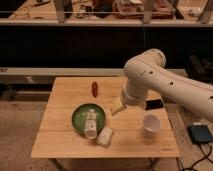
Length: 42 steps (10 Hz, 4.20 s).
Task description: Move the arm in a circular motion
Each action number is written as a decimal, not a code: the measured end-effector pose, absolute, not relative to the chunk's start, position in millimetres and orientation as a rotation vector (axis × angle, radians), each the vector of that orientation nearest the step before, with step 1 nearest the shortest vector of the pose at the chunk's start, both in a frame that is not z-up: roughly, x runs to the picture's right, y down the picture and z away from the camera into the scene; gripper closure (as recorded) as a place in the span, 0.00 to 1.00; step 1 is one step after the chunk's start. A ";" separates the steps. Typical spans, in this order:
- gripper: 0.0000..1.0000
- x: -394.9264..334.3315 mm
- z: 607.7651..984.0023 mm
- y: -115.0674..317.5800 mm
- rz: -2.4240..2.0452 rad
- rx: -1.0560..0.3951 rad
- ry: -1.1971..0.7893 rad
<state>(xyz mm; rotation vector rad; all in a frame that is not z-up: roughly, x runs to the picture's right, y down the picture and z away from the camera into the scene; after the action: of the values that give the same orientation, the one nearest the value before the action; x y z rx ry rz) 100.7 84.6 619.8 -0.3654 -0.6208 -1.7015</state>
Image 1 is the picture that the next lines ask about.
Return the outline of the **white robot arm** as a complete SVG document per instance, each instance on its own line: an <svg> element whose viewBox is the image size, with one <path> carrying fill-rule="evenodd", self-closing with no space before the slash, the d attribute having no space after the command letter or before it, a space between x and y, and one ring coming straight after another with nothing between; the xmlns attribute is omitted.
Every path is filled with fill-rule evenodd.
<svg viewBox="0 0 213 171"><path fill-rule="evenodd" d="M127 82L122 89L122 102L142 105L151 89L213 122L213 86L167 71L165 64L166 57L158 49L129 59L124 65Z"/></svg>

